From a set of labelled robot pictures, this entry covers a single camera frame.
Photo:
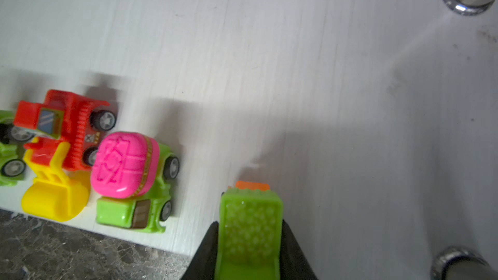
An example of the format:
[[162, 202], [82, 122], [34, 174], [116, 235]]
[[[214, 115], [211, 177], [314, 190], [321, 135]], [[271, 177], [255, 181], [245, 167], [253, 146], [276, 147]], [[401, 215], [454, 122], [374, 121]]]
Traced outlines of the green cement mixer truck toy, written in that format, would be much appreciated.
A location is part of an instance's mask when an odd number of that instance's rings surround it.
[[23, 180], [27, 169], [23, 145], [34, 137], [32, 132], [14, 126], [14, 116], [13, 111], [1, 110], [1, 187]]

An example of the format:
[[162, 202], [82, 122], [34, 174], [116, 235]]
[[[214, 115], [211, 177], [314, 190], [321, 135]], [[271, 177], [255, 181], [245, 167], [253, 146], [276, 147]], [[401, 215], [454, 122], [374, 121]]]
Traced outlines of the orange green dump truck toy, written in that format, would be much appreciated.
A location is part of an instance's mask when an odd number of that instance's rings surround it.
[[270, 186], [238, 181], [220, 200], [215, 279], [279, 279], [283, 201]]

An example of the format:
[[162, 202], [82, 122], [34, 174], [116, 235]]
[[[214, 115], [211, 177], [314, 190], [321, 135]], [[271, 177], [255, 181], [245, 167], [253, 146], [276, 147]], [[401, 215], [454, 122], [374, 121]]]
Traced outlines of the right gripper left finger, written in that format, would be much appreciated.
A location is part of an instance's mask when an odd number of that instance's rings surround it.
[[181, 280], [214, 280], [219, 223], [213, 222], [201, 241]]

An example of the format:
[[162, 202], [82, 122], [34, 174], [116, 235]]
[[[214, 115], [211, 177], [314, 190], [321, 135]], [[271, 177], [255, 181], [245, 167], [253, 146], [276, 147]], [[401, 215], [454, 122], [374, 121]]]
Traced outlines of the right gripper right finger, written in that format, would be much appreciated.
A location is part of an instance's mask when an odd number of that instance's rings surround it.
[[317, 280], [288, 223], [283, 221], [280, 248], [280, 279]]

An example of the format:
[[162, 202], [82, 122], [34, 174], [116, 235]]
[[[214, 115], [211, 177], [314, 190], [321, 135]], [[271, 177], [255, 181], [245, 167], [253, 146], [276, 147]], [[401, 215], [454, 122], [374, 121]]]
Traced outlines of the red toy car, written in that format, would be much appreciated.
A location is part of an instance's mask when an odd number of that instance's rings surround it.
[[34, 134], [24, 162], [35, 173], [22, 210], [57, 222], [75, 218], [89, 201], [98, 147], [117, 124], [108, 102], [50, 89], [44, 102], [20, 101], [14, 125]]

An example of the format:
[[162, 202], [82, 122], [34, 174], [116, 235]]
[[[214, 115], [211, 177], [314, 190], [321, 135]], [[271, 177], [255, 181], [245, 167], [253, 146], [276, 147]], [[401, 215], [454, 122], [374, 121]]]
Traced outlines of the green pink toy car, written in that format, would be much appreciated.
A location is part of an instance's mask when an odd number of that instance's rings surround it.
[[172, 181], [180, 159], [172, 149], [136, 132], [115, 132], [98, 147], [90, 183], [100, 195], [96, 222], [144, 233], [163, 233], [172, 214]]

